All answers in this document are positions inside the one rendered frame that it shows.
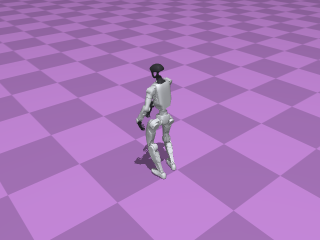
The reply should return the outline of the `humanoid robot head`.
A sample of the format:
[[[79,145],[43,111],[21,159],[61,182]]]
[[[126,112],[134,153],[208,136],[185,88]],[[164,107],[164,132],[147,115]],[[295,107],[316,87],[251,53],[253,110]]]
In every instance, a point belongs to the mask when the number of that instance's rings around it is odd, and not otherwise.
[[[162,76],[159,75],[159,72],[164,70],[164,67],[161,64],[159,63],[153,64],[149,69],[151,71],[152,77],[156,78],[157,80],[156,84],[162,84],[166,82],[166,80],[162,79]],[[156,76],[154,76],[154,72],[156,72]]]

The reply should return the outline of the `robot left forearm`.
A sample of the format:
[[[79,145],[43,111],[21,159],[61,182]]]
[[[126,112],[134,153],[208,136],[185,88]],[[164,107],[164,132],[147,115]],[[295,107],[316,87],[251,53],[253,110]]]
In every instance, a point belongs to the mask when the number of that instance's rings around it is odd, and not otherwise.
[[[138,115],[138,117],[136,118],[136,122],[138,123],[139,121],[142,122],[142,120],[144,119],[145,115],[147,114],[147,112],[144,111],[145,109],[145,105],[142,106],[142,109],[140,111],[140,114]]]

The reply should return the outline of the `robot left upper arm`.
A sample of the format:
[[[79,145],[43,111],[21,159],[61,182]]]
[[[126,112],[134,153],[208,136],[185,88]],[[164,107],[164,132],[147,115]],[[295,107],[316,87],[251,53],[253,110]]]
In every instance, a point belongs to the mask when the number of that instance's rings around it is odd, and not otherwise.
[[[144,112],[150,111],[150,104],[152,102],[153,95],[156,93],[156,86],[150,86],[146,90],[146,98],[145,98],[145,105],[144,105]]]

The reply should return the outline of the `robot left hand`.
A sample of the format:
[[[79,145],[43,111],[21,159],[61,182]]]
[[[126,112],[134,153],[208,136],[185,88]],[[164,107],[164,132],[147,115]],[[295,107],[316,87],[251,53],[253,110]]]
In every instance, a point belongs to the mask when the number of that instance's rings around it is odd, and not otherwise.
[[[138,124],[139,128],[140,128],[142,131],[145,130],[145,128],[144,128],[144,126],[143,126],[144,124],[142,124],[141,121],[138,121],[137,124]]]

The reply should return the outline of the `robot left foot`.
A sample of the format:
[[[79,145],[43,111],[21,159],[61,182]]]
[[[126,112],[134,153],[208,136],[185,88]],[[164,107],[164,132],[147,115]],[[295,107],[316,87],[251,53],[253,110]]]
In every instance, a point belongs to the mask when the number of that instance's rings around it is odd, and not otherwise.
[[[167,175],[166,175],[165,172],[162,171],[162,173],[159,173],[158,169],[156,169],[156,168],[152,168],[151,171],[152,171],[154,174],[160,176],[162,179],[165,179],[165,178],[167,177]]]

